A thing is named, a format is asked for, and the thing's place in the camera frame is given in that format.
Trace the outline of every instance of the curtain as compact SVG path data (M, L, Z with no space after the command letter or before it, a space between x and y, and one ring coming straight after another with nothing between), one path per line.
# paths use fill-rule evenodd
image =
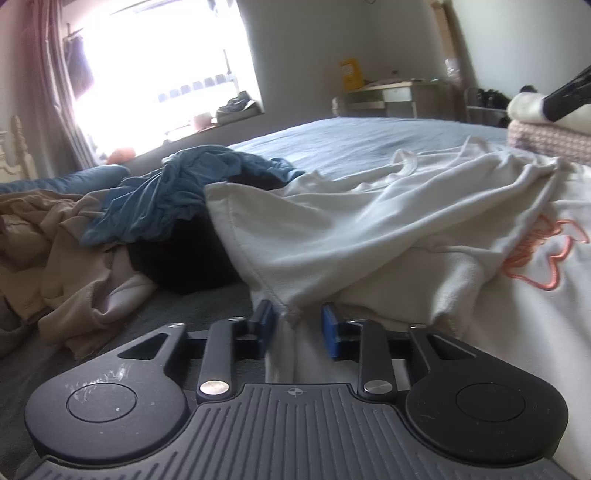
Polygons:
M30 120L35 131L25 133L30 143L39 143L35 161L47 176L94 167L95 155L74 114L75 99L60 28L61 0L31 0L30 7L25 53L33 103L29 106Z

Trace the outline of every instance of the pillow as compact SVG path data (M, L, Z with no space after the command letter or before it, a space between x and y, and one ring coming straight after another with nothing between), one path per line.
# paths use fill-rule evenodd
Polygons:
M55 179L16 180L10 183L0 183L0 193L44 189L57 193L85 195L95 190L116 187L125 177L129 177L129 169L123 165L100 165Z

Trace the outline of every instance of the black mount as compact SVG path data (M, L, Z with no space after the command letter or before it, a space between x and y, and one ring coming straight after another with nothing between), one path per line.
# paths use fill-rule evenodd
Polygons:
M591 103L591 66L544 99L544 116L551 122Z
M322 313L331 357L359 362L357 396L395 404L431 447L497 466L556 451L568 411L549 383L426 325L390 332L370 320L343 321L332 304ZM393 358L407 361L409 391L397 390Z
M153 452L184 426L190 409L177 381L188 358L203 358L197 403L236 395L233 363L261 359L274 328L271 303L246 320L186 332L171 323L73 368L36 389L25 424L40 455L108 465Z
M49 380L25 408L46 455L29 480L570 480L548 460L567 424L550 384L424 325L390 332L332 304L322 322L330 356L359 362L354 389L238 388L234 361L261 359L271 339L267 301L208 332L163 326ZM192 410L187 358L203 358Z

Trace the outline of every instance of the white wall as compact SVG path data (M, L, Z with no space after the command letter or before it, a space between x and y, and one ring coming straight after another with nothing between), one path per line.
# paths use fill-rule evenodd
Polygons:
M104 14L114 1L74 0L64 7L64 20L76 30L90 21L88 16L80 20L83 11ZM141 155L133 164L147 161L153 167L162 152L209 142L230 145L330 117L332 98L343 92L341 60L356 57L371 79L388 71L371 23L372 5L363 0L238 0L238 7L265 114L192 135Z
M0 7L0 130L11 130L11 118L18 113L18 73L20 39L25 23L26 2L8 0ZM8 162L14 164L14 139L6 138Z
M453 0L453 8L482 88L551 93L591 64L583 0Z
M403 78L444 76L443 48L427 0L375 0L368 7L388 73L398 70Z

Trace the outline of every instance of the desk drawer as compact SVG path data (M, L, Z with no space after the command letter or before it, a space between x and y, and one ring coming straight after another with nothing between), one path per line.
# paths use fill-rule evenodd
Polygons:
M413 92L410 87L384 89L384 102L411 102Z
M347 102L362 103L362 102L383 102L381 90L370 90L367 92L350 92L347 93Z

